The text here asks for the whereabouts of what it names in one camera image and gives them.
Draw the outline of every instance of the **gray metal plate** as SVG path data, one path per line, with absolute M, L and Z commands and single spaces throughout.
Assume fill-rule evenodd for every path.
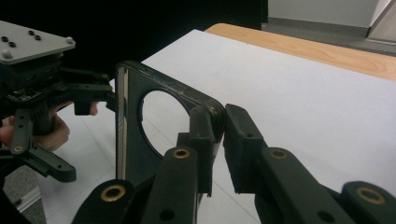
M 71 37 L 61 37 L 0 21 L 0 63 L 21 63 L 73 49 Z

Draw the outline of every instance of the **white table surface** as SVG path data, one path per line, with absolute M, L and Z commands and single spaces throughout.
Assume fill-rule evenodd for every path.
M 294 153 L 321 184 L 340 191 L 362 180 L 396 195 L 396 83 L 200 31 L 143 63 L 244 107 L 266 143 Z M 148 139 L 169 148 L 175 133 L 188 130 L 187 114 L 164 94 L 148 97 Z M 115 176 L 114 113 L 99 107 L 95 117 L 76 117 L 72 106 L 60 113 L 71 134 L 56 153 L 77 168 L 78 180 L 39 177 L 48 223 L 70 223 L 91 191 Z M 234 193 L 223 147 L 213 180 L 198 223 L 260 223 L 253 195 Z

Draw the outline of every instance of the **table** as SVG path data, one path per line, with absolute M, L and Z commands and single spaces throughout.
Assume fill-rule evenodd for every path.
M 293 152 L 325 186 L 339 191 L 363 180 L 396 194 L 394 62 L 227 24 L 191 31 L 143 61 L 223 104 L 244 107 L 270 147 Z M 171 147 L 186 129 L 188 116 L 173 101 L 162 92 L 145 99 L 153 145 Z M 70 223 L 92 189 L 114 178 L 114 114 L 99 106 L 97 117 L 76 117 L 70 106 L 61 111 L 71 134 L 56 153 L 75 165 L 78 181 L 39 177 L 48 223 Z M 198 223 L 260 222 L 253 196 L 234 194 L 222 147 L 213 178 Z

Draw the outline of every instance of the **wall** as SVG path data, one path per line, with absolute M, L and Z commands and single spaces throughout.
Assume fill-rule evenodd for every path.
M 268 17 L 370 27 L 390 0 L 269 0 Z

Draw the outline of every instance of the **human hand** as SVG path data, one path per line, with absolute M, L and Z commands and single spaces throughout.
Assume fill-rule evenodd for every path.
M 52 132 L 46 135 L 34 135 L 33 142 L 35 145 L 39 145 L 49 151 L 54 151 L 67 142 L 70 130 L 66 123 L 58 116 L 57 112 L 62 107 L 71 104 L 73 103 L 68 102 L 64 105 L 59 105 L 51 109 L 50 113 L 52 118 Z M 98 113 L 97 104 L 98 102 L 93 102 L 91 104 L 90 114 L 93 116 Z M 12 140 L 13 131 L 14 117 L 11 116 L 3 119 L 3 127 L 0 128 L 0 142 L 2 142 L 5 146 L 9 146 Z

